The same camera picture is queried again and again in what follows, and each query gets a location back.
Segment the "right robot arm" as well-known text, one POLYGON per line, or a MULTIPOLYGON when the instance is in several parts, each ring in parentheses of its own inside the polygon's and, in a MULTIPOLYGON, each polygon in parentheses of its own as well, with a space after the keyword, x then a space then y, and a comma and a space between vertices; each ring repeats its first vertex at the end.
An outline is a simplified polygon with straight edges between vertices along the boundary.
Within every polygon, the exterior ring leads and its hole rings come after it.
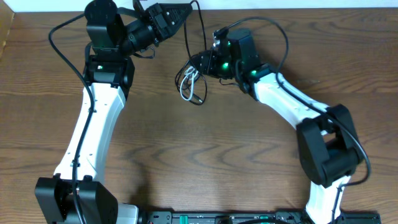
POLYGON ((328 106, 291 85, 277 67, 263 63, 249 29, 213 34, 214 44, 189 57, 189 74, 235 79, 256 101, 272 108, 294 129, 300 164, 311 181, 305 213, 311 223, 337 223, 341 198, 360 163, 369 162, 359 143, 351 113, 343 105, 328 106))

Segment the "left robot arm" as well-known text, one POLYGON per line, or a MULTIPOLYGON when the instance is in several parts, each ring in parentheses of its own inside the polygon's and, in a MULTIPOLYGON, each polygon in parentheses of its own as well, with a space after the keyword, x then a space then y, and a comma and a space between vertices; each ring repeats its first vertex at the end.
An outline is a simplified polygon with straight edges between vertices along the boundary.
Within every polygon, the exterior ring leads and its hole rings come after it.
POLYGON ((145 223, 135 205, 119 203, 104 186, 113 130, 126 103, 133 57, 177 33, 192 12, 189 3, 156 3, 132 9, 95 0, 83 12, 90 37, 85 67, 77 72, 83 102, 70 144, 52 177, 41 177, 35 196, 47 223, 145 223))

